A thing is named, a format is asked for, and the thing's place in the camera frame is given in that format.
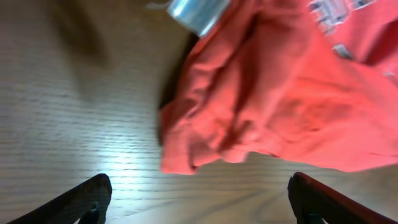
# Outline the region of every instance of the wood grain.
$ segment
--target wood grain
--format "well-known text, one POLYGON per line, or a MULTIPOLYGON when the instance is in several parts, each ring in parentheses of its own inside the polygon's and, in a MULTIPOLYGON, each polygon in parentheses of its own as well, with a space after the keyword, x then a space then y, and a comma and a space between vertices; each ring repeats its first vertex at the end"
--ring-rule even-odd
POLYGON ((302 171, 398 220, 398 166, 354 174, 252 154, 195 176, 159 172, 157 109, 189 33, 144 0, 84 0, 106 61, 65 45, 41 0, 0 1, 0 223, 104 172, 107 223, 295 223, 302 171))

